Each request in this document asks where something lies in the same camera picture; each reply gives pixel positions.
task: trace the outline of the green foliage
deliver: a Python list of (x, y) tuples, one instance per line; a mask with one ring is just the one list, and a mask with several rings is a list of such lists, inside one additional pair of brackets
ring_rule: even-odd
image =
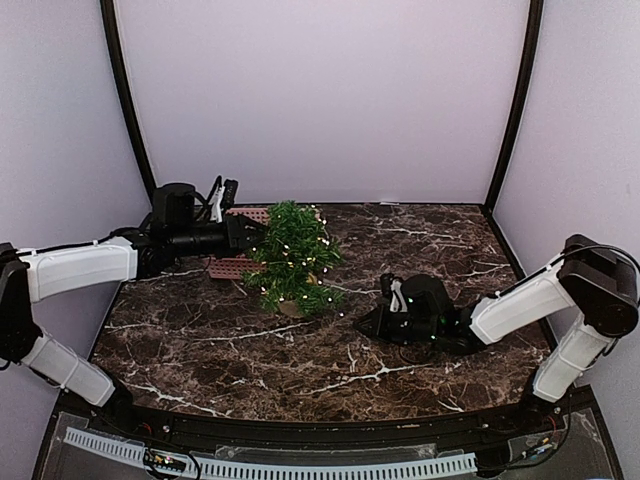
[(338, 246), (327, 235), (326, 221), (317, 214), (314, 208), (292, 201), (269, 208), (266, 238), (247, 255), (265, 265), (266, 271), (243, 275), (248, 287), (262, 290), (265, 309), (275, 312), (280, 302), (292, 300), (307, 316), (339, 303), (340, 292), (315, 282), (342, 260)]

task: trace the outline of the perforated basket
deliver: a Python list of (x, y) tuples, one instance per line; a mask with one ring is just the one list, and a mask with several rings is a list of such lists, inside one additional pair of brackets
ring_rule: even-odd
[[(228, 213), (246, 215), (264, 225), (269, 223), (269, 214), (266, 208), (231, 208)], [(209, 276), (223, 280), (240, 280), (242, 272), (262, 272), (265, 270), (264, 265), (260, 265), (244, 255), (221, 259), (211, 257), (211, 261), (205, 260), (205, 262), (209, 263)]]

